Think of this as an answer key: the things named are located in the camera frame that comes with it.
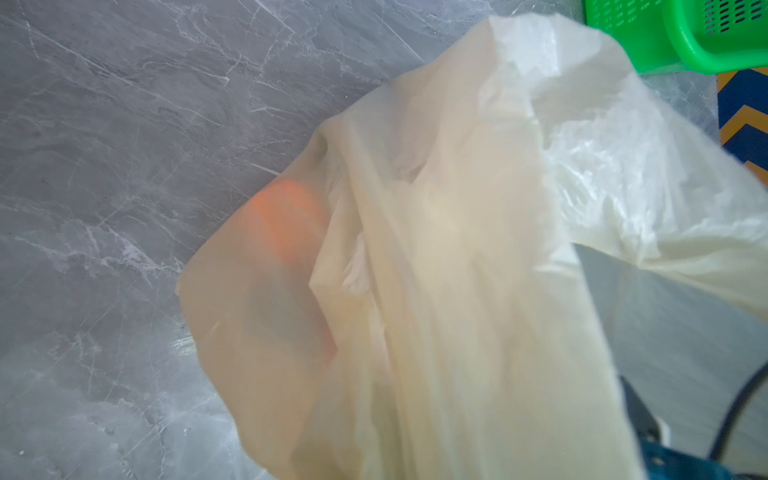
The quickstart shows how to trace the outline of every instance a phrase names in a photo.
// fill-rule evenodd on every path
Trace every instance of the green basket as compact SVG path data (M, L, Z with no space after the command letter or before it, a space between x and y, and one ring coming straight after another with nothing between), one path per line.
M640 73L768 65L768 0L586 0L587 25L616 38Z

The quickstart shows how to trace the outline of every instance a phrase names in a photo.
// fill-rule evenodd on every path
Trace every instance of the white plastic bag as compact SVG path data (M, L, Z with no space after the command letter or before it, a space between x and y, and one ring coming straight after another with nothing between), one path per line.
M766 319L767 216L615 41L490 18L320 125L177 291L278 478L639 480L571 242Z

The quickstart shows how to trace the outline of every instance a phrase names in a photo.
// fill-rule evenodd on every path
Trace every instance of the orange object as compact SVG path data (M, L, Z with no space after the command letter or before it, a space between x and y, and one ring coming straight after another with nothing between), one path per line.
M280 178L243 206L263 246L290 266L314 264L328 226L323 199L306 185Z

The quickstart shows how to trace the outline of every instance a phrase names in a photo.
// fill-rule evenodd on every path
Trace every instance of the marble floor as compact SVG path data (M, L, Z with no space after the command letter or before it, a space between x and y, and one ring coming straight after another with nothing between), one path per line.
M514 12L582 7L0 0L0 478L269 478L200 371L179 272L323 119ZM648 82L716 135L713 77Z

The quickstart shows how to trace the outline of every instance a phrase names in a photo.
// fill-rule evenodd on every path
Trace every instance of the cord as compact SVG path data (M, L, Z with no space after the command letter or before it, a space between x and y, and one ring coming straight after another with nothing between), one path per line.
M768 378L768 362L752 375L752 378L750 378L741 388L736 395L736 398L733 400L733 403L731 403L728 413L723 420L723 424L720 426L720 431L717 433L715 441L712 444L712 450L710 451L711 460L719 462L720 459L723 458L723 453L730 440L730 434L733 431L733 427L736 426L736 421L741 416L741 412L752 398L752 395L754 395L763 382L765 382L766 378Z

